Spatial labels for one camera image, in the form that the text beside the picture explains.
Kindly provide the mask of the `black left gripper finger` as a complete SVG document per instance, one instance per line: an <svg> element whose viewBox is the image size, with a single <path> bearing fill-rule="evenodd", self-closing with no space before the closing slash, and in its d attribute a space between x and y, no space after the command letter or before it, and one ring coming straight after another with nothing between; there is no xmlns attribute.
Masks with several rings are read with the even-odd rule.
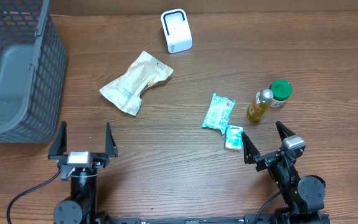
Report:
<svg viewBox="0 0 358 224"><path fill-rule="evenodd" d="M118 148L113 139L110 123L106 123L105 153L108 157L118 157Z"/></svg>
<svg viewBox="0 0 358 224"><path fill-rule="evenodd" d="M67 123L65 121L62 121L59 131L56 135L56 138L49 149L48 159L59 160L65 156L66 151L67 151Z"/></svg>

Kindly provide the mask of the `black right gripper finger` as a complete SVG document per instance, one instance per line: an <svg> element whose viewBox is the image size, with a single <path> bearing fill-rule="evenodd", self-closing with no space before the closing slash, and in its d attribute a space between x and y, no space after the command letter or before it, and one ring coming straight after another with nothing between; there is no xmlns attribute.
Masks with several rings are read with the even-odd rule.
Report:
<svg viewBox="0 0 358 224"><path fill-rule="evenodd" d="M244 132L242 133L242 142L244 151L244 163L255 163L255 159L260 157L260 152L252 143L251 139Z"/></svg>
<svg viewBox="0 0 358 224"><path fill-rule="evenodd" d="M281 121L276 122L276 128L280 135L280 139L283 141L285 138L294 136L296 133L292 132L289 128L287 128Z"/></svg>

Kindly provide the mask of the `small teal white box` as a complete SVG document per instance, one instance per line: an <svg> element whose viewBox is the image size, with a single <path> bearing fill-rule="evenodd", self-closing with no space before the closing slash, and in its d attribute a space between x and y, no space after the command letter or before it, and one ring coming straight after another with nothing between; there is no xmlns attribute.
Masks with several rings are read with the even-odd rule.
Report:
<svg viewBox="0 0 358 224"><path fill-rule="evenodd" d="M228 125L225 133L224 148L231 150L241 150L243 128L240 126Z"/></svg>

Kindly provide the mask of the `yellow Vim dish soap bottle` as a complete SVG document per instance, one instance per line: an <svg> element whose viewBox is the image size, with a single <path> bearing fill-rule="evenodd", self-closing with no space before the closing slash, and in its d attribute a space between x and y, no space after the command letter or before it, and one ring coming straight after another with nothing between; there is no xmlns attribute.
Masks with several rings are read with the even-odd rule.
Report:
<svg viewBox="0 0 358 224"><path fill-rule="evenodd" d="M247 109L247 118L252 122L259 122L265 111L270 107L273 99L273 92L271 89L259 91L253 103Z"/></svg>

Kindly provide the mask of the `green-capped white bottle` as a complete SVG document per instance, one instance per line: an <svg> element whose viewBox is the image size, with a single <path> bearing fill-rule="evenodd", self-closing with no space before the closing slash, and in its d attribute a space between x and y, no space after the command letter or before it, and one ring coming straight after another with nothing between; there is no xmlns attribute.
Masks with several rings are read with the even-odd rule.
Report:
<svg viewBox="0 0 358 224"><path fill-rule="evenodd" d="M275 80L270 85L270 90L273 92L273 98L271 99L270 105L271 108L279 108L283 106L293 92L291 83L287 80Z"/></svg>

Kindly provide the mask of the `light teal snack packet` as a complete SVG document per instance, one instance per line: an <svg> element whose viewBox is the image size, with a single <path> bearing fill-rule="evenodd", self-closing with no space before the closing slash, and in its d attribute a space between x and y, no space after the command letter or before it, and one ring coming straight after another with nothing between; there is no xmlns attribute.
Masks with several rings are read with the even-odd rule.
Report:
<svg viewBox="0 0 358 224"><path fill-rule="evenodd" d="M217 129L221 134L225 134L234 106L235 100L230 100L227 97L218 96L214 93L202 127Z"/></svg>

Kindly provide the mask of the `cream brown bread bag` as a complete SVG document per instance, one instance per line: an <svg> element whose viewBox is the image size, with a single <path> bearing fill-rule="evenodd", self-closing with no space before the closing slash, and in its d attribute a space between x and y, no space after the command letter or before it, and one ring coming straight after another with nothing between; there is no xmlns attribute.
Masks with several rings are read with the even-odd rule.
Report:
<svg viewBox="0 0 358 224"><path fill-rule="evenodd" d="M173 69L143 51L126 73L100 89L100 93L119 110L136 116L141 106L141 94L172 75Z"/></svg>

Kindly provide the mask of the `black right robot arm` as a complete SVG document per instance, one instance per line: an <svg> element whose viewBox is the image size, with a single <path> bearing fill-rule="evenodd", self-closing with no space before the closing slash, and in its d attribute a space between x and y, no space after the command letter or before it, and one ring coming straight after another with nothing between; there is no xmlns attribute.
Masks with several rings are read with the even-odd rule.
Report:
<svg viewBox="0 0 358 224"><path fill-rule="evenodd" d="M244 162L255 164L258 172L267 170L278 192L266 201L255 215L245 215L245 223L326 224L329 215L322 214L325 181L317 175L300 177L295 168L297 158L306 147L304 139L276 122L281 146L275 152L261 155L248 135L242 133Z"/></svg>

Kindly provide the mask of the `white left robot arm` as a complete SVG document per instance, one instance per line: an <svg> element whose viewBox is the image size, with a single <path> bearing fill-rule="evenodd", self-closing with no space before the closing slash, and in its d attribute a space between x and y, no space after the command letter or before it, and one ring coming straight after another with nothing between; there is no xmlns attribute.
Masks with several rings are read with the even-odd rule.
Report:
<svg viewBox="0 0 358 224"><path fill-rule="evenodd" d="M70 196L56 205L54 223L109 223L107 212L97 210L98 170L106 168L110 159L118 156L118 148L111 133L110 123L106 124L104 152L67 151L67 123L63 121L52 146L48 159L56 160L60 178L71 181Z"/></svg>

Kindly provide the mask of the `white barcode scanner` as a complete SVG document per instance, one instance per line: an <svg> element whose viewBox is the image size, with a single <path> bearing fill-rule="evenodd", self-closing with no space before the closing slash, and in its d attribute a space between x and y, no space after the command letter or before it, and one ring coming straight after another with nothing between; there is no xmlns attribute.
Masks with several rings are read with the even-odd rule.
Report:
<svg viewBox="0 0 358 224"><path fill-rule="evenodd" d="M161 24L170 54L192 47L192 34L187 14L183 9L171 9L161 14Z"/></svg>

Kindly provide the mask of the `dark grey plastic basket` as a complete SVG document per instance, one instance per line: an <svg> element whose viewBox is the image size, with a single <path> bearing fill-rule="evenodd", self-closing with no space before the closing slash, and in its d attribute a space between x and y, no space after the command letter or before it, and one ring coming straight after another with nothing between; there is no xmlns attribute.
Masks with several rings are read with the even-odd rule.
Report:
<svg viewBox="0 0 358 224"><path fill-rule="evenodd" d="M53 139L68 56L50 1L0 0L0 142Z"/></svg>

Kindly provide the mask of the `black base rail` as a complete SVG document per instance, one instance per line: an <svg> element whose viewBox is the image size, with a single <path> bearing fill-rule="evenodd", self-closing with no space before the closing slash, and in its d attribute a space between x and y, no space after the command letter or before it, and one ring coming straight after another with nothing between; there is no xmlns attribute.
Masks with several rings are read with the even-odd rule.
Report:
<svg viewBox="0 0 358 224"><path fill-rule="evenodd" d="M140 219L140 218L112 218L106 216L105 220L97 218L94 223L106 224L254 224L256 215L245 215L244 217L215 217L215 218L172 218L172 219ZM279 222L276 221L274 215L260 215L257 223L272 224L272 223L322 223L330 224L331 221L328 215L323 215L321 221L300 221L293 222Z"/></svg>

